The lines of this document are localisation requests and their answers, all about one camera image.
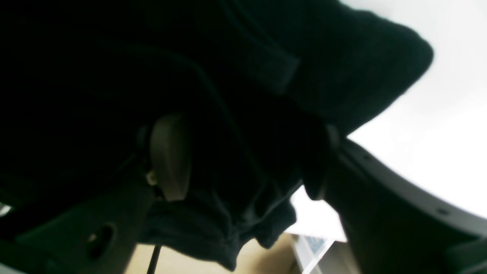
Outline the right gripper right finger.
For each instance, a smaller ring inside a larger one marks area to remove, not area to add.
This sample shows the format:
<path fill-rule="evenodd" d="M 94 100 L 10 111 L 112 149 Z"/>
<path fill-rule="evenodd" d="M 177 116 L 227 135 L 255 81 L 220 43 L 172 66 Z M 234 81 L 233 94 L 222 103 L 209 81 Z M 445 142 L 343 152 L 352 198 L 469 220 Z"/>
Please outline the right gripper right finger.
<path fill-rule="evenodd" d="M 486 219 L 397 175 L 318 124 L 306 133 L 304 186 L 339 215 L 363 274 L 485 274 Z"/>

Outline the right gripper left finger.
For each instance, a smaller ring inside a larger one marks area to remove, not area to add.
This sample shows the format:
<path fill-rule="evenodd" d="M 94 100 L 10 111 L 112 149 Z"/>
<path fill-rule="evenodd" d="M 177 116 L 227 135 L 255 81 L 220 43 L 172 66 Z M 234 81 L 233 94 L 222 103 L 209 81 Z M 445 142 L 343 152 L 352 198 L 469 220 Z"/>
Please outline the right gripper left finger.
<path fill-rule="evenodd" d="M 131 156 L 94 186 L 25 203 L 1 217 L 2 274 L 123 274 L 153 203 L 186 198 L 191 173 L 188 114 L 160 117 Z"/>

